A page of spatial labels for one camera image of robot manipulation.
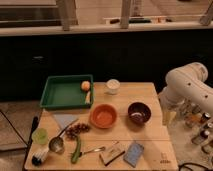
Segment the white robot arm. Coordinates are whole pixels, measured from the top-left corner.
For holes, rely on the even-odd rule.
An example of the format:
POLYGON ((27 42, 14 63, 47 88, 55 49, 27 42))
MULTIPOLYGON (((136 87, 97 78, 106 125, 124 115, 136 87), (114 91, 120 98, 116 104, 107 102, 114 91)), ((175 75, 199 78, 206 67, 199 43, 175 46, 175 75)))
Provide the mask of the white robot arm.
POLYGON ((213 114, 213 88, 205 84, 207 78, 208 70, 199 62, 172 69, 166 74, 166 86, 158 94, 164 126, 169 124, 171 113, 186 100, 213 114))

